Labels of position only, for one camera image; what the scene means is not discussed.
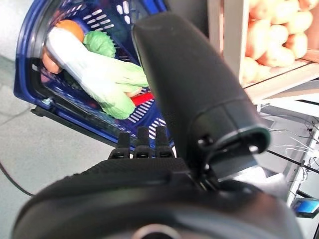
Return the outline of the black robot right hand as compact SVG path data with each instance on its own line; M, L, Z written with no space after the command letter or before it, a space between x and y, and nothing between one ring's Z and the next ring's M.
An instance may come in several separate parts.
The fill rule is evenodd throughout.
M271 136L238 79L191 23L146 17L132 37L166 127L34 195L14 239L300 239L282 174L258 165Z

